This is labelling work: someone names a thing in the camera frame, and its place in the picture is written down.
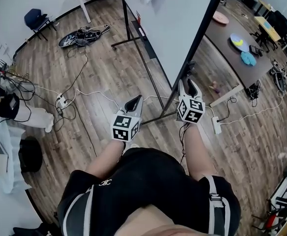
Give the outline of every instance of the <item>blue chair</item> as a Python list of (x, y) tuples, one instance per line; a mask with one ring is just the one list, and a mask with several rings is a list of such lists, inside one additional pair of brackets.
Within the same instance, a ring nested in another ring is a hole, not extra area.
[(47, 27), (51, 29), (49, 26), (49, 24), (51, 24), (54, 30), (57, 31), (53, 23), (47, 17), (47, 14), (42, 15), (41, 10), (39, 9), (32, 9), (25, 15), (25, 24), (38, 36), (39, 39), (41, 39), (39, 36), (39, 34), (41, 34), (46, 41), (47, 38), (41, 32), (42, 28), (45, 25), (47, 25)]

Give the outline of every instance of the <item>person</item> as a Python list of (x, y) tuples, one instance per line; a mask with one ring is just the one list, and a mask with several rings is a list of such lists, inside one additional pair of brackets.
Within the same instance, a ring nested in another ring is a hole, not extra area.
[(233, 236), (241, 216), (238, 199), (217, 176), (197, 125), (190, 124), (184, 136), (189, 176), (173, 157), (156, 149), (132, 146), (121, 157), (125, 146), (116, 140), (86, 171), (73, 171), (57, 209), (63, 235), (208, 235), (213, 179), (212, 193), (227, 200), (230, 213), (227, 205), (214, 210), (211, 234)]
[(0, 87), (0, 117), (13, 119), (26, 126), (45, 128), (47, 133), (51, 132), (54, 125), (52, 114), (43, 108), (26, 105), (11, 88), (5, 91)]

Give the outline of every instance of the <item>whiteboard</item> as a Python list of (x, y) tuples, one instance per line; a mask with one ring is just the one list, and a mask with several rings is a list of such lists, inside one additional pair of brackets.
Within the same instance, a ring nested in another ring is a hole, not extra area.
[(210, 0), (125, 0), (173, 86), (186, 60)]

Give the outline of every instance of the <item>whiteboard stand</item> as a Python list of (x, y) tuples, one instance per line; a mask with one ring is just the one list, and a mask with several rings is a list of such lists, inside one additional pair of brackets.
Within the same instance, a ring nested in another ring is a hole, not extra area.
[[(195, 52), (196, 52), (196, 50), (197, 50), (197, 48), (198, 48), (203, 36), (204, 36), (204, 34), (205, 34), (205, 32), (206, 32), (206, 30), (207, 30), (207, 28), (208, 28), (208, 26), (209, 26), (209, 24), (211, 22), (211, 19), (212, 19), (213, 15), (214, 15), (216, 9), (218, 8), (219, 3), (220, 3), (220, 0), (210, 0), (209, 6), (208, 6), (208, 8), (206, 10), (206, 13), (205, 13), (204, 17), (203, 17), (201, 25), (200, 25), (197, 33), (195, 33), (196, 34), (195, 39), (194, 39), (194, 41), (193, 41), (193, 43), (192, 43), (192, 45), (191, 45), (191, 47), (189, 49), (189, 52), (188, 52), (187, 57), (185, 59), (185, 62), (183, 63), (183, 65), (181, 67), (181, 70), (180, 70), (180, 72), (179, 72), (179, 74), (178, 74), (178, 76), (177, 76), (177, 78), (175, 80), (175, 83), (174, 83), (173, 87), (171, 87), (171, 85), (170, 85), (170, 87), (172, 89), (172, 92), (170, 94), (170, 97), (169, 97), (166, 105), (164, 106), (164, 104), (162, 102), (162, 99), (161, 99), (161, 96), (159, 94), (158, 88), (157, 88), (157, 86), (156, 86), (156, 84), (155, 84), (155, 82), (153, 80), (153, 77), (152, 77), (150, 71), (149, 71), (147, 63), (144, 60), (144, 56), (143, 56), (143, 54), (142, 54), (142, 52), (141, 52), (141, 50), (140, 50), (140, 48), (139, 48), (139, 46), (138, 46), (138, 44), (136, 42), (136, 40), (140, 39), (140, 37), (135, 37), (133, 35), (130, 27), (129, 27), (128, 13), (127, 13), (127, 7), (129, 8), (129, 6), (126, 3), (125, 0), (122, 0), (123, 12), (124, 12), (124, 18), (125, 18), (125, 26), (126, 26), (126, 32), (127, 32), (127, 40), (123, 40), (123, 41), (120, 41), (118, 43), (115, 43), (115, 44), (111, 45), (111, 47), (113, 48), (113, 50), (116, 50), (116, 46), (118, 46), (118, 45), (121, 45), (121, 44), (124, 44), (124, 43), (128, 43), (128, 42), (132, 42), (132, 41), (134, 42), (134, 44), (136, 46), (136, 49), (137, 49), (137, 51), (138, 51), (138, 53), (140, 55), (140, 58), (143, 61), (144, 67), (145, 67), (145, 69), (146, 69), (146, 71), (147, 71), (147, 73), (149, 75), (149, 78), (151, 80), (153, 88), (154, 88), (154, 90), (155, 90), (155, 92), (157, 94), (157, 97), (159, 99), (160, 105), (162, 107), (162, 112), (161, 112), (159, 117), (151, 119), (151, 120), (148, 120), (148, 121), (144, 121), (144, 122), (142, 122), (142, 125), (150, 123), (150, 122), (153, 122), (153, 121), (156, 121), (156, 120), (159, 120), (159, 119), (162, 119), (162, 118), (165, 118), (165, 117), (168, 117), (168, 116), (171, 116), (171, 115), (174, 115), (174, 114), (177, 113), (177, 111), (174, 111), (174, 112), (166, 114), (167, 110), (169, 109), (170, 105), (172, 104), (172, 102), (175, 99), (176, 94), (178, 92), (178, 82), (179, 82), (179, 80), (187, 77), (189, 72), (190, 72), (190, 70), (194, 67), (195, 62), (193, 61), (193, 56), (194, 56), (194, 54), (195, 54)], [(157, 57), (157, 60), (158, 60), (158, 63), (160, 64), (160, 67), (163, 70), (164, 75), (167, 78), (167, 75), (165, 74), (164, 69), (162, 67), (162, 64), (160, 63), (158, 57)]]

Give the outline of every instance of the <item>white pants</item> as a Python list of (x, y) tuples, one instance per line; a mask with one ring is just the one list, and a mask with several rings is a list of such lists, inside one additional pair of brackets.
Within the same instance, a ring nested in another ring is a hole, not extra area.
[[(34, 108), (29, 105), (27, 106), (31, 109), (31, 116), (28, 121), (21, 122), (21, 124), (35, 128), (45, 128), (46, 132), (50, 132), (54, 125), (54, 116), (47, 113), (43, 108)], [(20, 100), (19, 110), (14, 120), (25, 121), (29, 118), (29, 115), (29, 109), (25, 106), (24, 101)]]

